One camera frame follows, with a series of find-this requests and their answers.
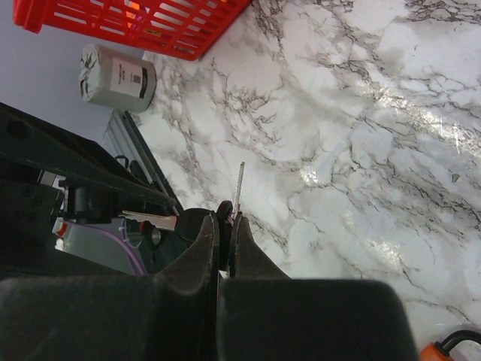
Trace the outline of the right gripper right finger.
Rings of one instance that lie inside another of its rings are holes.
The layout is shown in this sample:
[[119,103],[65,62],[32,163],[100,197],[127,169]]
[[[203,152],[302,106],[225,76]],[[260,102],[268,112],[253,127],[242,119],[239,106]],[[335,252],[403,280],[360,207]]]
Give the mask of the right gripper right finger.
[[291,279],[232,230],[230,277],[219,285],[220,360],[417,360],[404,306],[383,282]]

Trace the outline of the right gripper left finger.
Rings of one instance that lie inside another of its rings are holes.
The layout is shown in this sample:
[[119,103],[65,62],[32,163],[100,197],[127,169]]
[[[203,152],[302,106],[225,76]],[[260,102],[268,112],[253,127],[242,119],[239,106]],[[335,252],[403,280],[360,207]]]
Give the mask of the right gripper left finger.
[[199,360],[213,356],[219,223],[149,276],[8,278],[3,360]]

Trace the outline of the black-headed key bunch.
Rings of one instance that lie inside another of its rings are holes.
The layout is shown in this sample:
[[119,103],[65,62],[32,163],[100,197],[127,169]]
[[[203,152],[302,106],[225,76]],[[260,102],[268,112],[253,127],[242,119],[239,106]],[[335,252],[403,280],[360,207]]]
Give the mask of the black-headed key bunch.
[[[228,254],[230,248],[231,231],[234,226],[234,217],[240,210],[241,188],[244,179],[245,162],[240,163],[237,176],[236,192],[234,201],[222,201],[215,216],[219,224],[219,269],[228,270]],[[190,244],[197,238],[204,218],[210,211],[204,208],[188,208],[179,216],[160,216],[153,214],[141,214],[133,211],[123,211],[120,215],[129,221],[139,224],[142,234],[153,234],[154,229],[173,232],[182,241]]]

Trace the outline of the orange black padlock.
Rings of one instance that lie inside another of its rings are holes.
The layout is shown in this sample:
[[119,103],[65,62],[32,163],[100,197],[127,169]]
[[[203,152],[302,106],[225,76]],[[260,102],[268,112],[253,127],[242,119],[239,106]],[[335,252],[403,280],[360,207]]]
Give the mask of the orange black padlock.
[[442,341],[428,344],[421,351],[419,359],[421,361],[453,361],[451,351],[464,341],[480,344],[480,333],[468,329],[455,331]]

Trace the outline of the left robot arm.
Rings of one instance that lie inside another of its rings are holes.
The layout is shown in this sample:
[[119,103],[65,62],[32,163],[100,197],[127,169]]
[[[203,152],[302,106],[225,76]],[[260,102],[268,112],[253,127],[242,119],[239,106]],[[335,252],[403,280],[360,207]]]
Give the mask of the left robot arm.
[[114,111],[113,151],[1,106],[1,276],[160,272],[188,247],[125,218],[182,207],[131,115]]

